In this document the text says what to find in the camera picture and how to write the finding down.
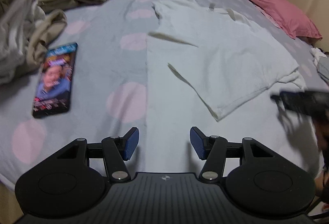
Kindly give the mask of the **person's right hand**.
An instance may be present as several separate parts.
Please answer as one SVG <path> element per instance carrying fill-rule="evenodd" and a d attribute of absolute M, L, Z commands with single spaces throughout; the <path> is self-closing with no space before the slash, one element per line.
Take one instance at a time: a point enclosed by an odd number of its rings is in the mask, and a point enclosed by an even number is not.
<path fill-rule="evenodd" d="M 315 119 L 312 119 L 314 128 L 315 128 L 315 135 L 317 138 L 317 145 L 320 151 L 324 151 L 328 148 L 328 124 L 318 122 Z"/>

